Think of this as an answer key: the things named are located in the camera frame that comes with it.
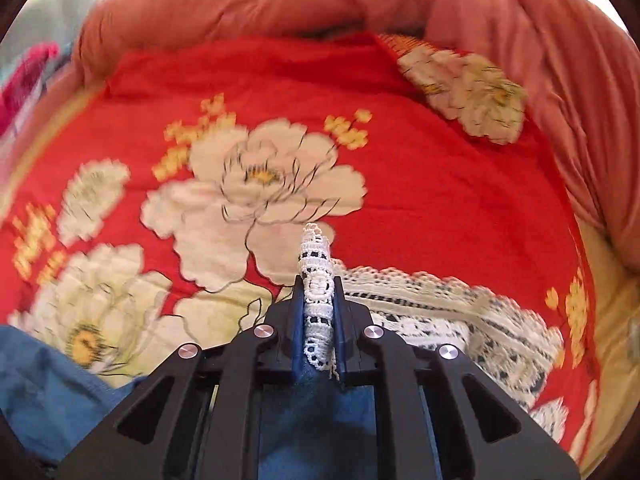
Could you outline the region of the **blue denim lace-trimmed shorts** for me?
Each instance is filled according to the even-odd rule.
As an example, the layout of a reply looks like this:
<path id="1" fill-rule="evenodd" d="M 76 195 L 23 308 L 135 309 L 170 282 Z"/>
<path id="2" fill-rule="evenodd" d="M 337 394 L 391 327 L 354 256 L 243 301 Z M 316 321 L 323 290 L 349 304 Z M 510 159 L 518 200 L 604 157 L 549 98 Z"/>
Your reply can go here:
<path id="1" fill-rule="evenodd" d="M 379 479 L 373 390 L 346 386 L 338 377 L 333 299 L 334 283 L 342 281 L 316 226 L 306 227 L 298 262 L 292 296 L 278 304 L 300 307 L 300 365 L 290 382 L 262 389 L 255 479 Z M 2 426 L 3 478 L 59 479 L 63 460 L 38 460 L 12 427 Z"/>

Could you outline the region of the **magenta clothing pile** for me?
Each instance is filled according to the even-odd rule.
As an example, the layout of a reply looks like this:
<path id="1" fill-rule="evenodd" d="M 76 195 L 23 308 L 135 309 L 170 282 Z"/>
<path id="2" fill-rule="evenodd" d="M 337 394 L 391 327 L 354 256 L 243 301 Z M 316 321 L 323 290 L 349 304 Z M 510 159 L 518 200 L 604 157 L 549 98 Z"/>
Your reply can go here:
<path id="1" fill-rule="evenodd" d="M 14 121 L 27 98 L 40 81 L 47 64 L 55 60 L 60 47 L 55 42 L 43 42 L 30 47 L 4 84 L 1 85 L 1 135 Z"/>

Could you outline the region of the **tan mattress sheet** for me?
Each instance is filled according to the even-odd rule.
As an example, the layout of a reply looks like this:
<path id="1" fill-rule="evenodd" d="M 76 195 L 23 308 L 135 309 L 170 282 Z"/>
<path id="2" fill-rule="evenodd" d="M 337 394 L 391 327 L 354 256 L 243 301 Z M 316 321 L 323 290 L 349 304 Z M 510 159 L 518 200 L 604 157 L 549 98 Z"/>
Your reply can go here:
<path id="1" fill-rule="evenodd" d="M 630 324 L 639 319 L 639 275 L 618 260 L 608 240 L 578 222 L 596 291 L 594 344 L 601 365 L 600 400 L 580 469 L 587 479 L 613 448 L 639 403 L 639 364 L 630 357 Z"/>

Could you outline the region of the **red floral bed sheet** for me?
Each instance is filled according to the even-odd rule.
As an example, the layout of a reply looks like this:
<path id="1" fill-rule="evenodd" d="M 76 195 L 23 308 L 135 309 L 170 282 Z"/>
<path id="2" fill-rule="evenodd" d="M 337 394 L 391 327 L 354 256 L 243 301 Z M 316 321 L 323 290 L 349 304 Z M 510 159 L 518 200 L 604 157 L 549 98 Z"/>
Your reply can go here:
<path id="1" fill-rule="evenodd" d="M 484 58 L 406 37 L 131 55 L 2 186 L 2 322 L 120 387 L 261 321 L 312 223 L 375 322 L 460 344 L 581 458 L 593 284 L 524 100 Z"/>

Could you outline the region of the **salmon pink quilt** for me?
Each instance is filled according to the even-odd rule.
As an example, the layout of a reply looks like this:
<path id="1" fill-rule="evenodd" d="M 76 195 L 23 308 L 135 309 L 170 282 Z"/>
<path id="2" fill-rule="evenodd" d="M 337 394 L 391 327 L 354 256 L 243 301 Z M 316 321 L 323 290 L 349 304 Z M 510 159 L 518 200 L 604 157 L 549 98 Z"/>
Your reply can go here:
<path id="1" fill-rule="evenodd" d="M 639 51 L 588 0 L 104 0 L 82 24 L 81 81 L 127 52 L 239 36 L 406 32 L 471 51 L 525 88 L 576 212 L 639 265 Z"/>

